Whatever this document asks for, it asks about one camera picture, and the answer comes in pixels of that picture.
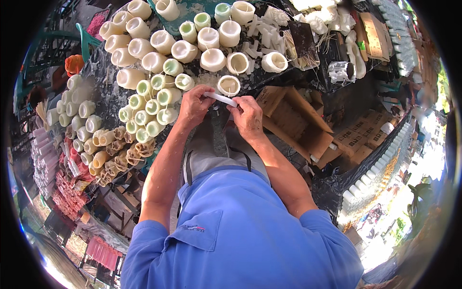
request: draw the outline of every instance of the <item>hand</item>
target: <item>hand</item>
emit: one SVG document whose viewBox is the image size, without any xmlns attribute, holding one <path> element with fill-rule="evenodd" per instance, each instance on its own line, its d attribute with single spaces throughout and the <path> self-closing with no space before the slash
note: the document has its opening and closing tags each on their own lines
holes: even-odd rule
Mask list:
<svg viewBox="0 0 462 289">
<path fill-rule="evenodd" d="M 252 96 L 235 97 L 239 107 L 227 105 L 226 108 L 234 117 L 234 123 L 242 138 L 250 145 L 265 136 L 263 133 L 263 111 Z"/>
<path fill-rule="evenodd" d="M 192 130 L 199 125 L 204 120 L 208 107 L 215 102 L 213 98 L 201 99 L 204 92 L 215 92 L 215 90 L 210 86 L 199 84 L 183 95 L 177 123 L 184 125 L 186 129 Z"/>
</svg>

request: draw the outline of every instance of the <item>blue polo shirt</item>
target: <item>blue polo shirt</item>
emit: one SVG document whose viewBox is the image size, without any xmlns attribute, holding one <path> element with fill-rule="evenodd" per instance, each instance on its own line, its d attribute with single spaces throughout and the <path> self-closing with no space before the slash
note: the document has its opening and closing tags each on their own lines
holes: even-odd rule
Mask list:
<svg viewBox="0 0 462 289">
<path fill-rule="evenodd" d="M 157 221 L 136 225 L 123 289 L 355 288 L 362 276 L 354 246 L 328 213 L 295 218 L 259 172 L 214 168 L 178 196 L 172 234 Z"/>
</svg>

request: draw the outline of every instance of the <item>orange object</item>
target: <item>orange object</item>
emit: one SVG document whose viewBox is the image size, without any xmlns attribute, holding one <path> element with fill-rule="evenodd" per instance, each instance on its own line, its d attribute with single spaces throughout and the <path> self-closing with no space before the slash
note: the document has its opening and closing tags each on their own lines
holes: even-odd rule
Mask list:
<svg viewBox="0 0 462 289">
<path fill-rule="evenodd" d="M 71 55 L 64 61 L 64 68 L 67 71 L 67 75 L 71 77 L 74 74 L 79 74 L 85 65 L 82 55 L 76 54 Z"/>
</svg>

